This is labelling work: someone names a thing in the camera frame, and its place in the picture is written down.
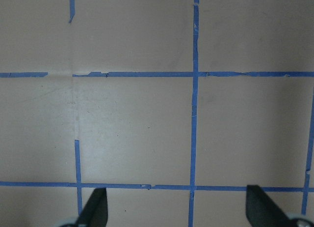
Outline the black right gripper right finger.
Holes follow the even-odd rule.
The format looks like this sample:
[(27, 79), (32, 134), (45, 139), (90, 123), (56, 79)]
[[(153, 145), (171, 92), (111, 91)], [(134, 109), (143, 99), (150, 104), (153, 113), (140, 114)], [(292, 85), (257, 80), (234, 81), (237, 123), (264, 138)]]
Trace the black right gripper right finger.
[(258, 185), (246, 187), (246, 218), (252, 227), (294, 226), (294, 222)]

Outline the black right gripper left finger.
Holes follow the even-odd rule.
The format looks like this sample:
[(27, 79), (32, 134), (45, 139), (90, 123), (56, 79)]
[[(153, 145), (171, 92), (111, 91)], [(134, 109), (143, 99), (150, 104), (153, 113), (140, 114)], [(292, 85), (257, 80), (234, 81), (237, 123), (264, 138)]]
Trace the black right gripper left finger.
[(77, 227), (105, 227), (108, 221), (106, 188), (96, 188), (76, 220)]

